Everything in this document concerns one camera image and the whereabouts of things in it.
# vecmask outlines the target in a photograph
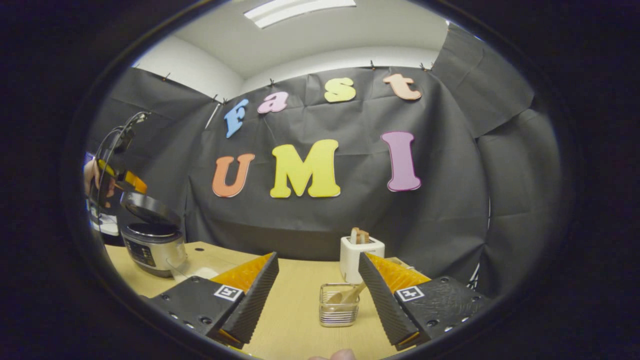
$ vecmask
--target white wall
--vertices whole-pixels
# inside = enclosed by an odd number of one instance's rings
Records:
[[[244,79],[224,63],[177,37],[170,36],[156,44],[132,64],[198,90],[222,101],[241,94]]]
[[[354,49],[330,51],[278,65],[247,79],[240,88],[244,94],[262,86],[269,85],[269,78],[281,81],[313,72],[341,69],[345,67],[368,67],[373,61],[375,66],[400,66],[431,68],[436,61],[438,51],[411,47],[357,47]]]

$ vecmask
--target table surface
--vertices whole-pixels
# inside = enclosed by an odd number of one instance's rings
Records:
[[[181,268],[184,275],[203,274],[207,277],[208,272],[222,273],[257,257],[203,242],[185,246],[188,263]],[[153,276],[134,264],[125,247],[106,247],[118,273],[140,295],[154,297],[175,286],[181,278]],[[381,359],[398,353],[387,339],[368,289],[360,294],[360,309],[352,326],[320,325],[320,285],[344,282],[337,261],[278,259],[278,264],[280,273],[264,305],[251,343],[243,347],[243,352],[266,360],[306,360],[312,356],[329,358],[342,348],[353,349],[358,360]]]

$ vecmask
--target rice cooker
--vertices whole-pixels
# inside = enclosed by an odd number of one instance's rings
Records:
[[[120,228],[131,259],[144,271],[171,277],[172,270],[187,260],[180,217],[163,203],[147,195],[125,192],[120,204],[142,223]]]

